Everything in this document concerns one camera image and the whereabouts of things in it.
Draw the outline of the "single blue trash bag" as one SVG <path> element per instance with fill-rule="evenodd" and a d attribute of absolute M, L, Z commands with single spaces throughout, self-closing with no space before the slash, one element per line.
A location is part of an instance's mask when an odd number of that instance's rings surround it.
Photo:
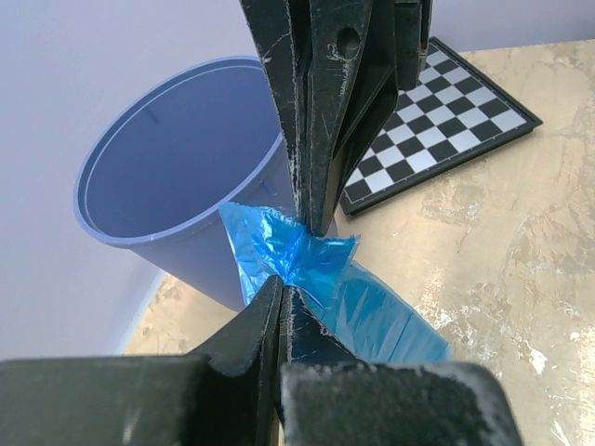
<path fill-rule="evenodd" d="M 356 236 L 315 237 L 271 207 L 225 203 L 219 215 L 251 303 L 277 275 L 306 294 L 313 314 L 356 356 L 375 363 L 449 361 L 447 341 L 387 284 L 354 260 Z"/>

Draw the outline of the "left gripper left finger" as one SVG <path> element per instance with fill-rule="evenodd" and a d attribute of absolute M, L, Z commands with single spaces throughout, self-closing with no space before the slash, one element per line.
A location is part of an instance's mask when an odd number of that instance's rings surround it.
<path fill-rule="evenodd" d="M 283 282 L 182 355 L 4 361 L 5 445 L 274 445 Z"/>

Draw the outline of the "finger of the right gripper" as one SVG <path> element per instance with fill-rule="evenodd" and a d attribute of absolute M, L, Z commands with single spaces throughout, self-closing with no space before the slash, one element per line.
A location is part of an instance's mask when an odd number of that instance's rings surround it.
<path fill-rule="evenodd" d="M 241 6 L 268 79 L 286 143 L 297 216 L 304 223 L 306 78 L 311 61 L 310 3 L 244 0 Z"/>
<path fill-rule="evenodd" d="M 326 232 L 399 93 L 416 87 L 430 1 L 313 1 L 306 87 L 306 225 Z"/>

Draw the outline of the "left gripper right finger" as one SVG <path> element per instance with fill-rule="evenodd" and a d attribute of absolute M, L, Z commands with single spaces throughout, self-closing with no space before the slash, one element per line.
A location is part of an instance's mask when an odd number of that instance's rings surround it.
<path fill-rule="evenodd" d="M 353 356 L 286 286 L 280 403 L 287 445 L 521 445 L 502 386 L 462 361 L 381 365 Z"/>

